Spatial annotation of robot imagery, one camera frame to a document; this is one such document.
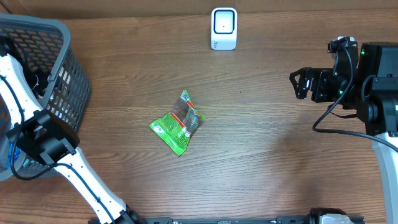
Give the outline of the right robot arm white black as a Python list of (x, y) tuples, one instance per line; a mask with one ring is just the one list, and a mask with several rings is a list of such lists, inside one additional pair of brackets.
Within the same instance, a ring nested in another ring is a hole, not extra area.
[(328, 109), (315, 121), (320, 122), (337, 105), (353, 110), (353, 118), (365, 125), (365, 133), (324, 129), (324, 133), (345, 134), (371, 140), (382, 179), (386, 221), (397, 223), (397, 44), (365, 42), (339, 37), (328, 43), (335, 56), (331, 68), (303, 67), (289, 75), (298, 99), (312, 92), (312, 101), (328, 102)]

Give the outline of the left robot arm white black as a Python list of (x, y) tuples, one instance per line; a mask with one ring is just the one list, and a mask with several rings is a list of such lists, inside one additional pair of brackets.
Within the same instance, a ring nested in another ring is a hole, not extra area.
[(8, 139), (14, 148), (68, 179), (100, 223), (145, 223), (106, 186), (86, 160), (76, 129), (90, 85), (79, 82), (82, 76), (75, 78), (65, 67), (62, 70), (64, 75), (55, 76), (61, 88), (50, 88), (49, 100), (39, 103), (25, 80), (22, 64), (11, 54), (1, 56), (1, 94), (12, 122)]

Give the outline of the green snack packet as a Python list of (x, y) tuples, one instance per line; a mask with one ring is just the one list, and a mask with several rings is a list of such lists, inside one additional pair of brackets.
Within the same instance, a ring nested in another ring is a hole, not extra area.
[(173, 109), (153, 121), (150, 128), (176, 155), (181, 156), (187, 150), (192, 133), (204, 119), (195, 109), (188, 91), (184, 90)]

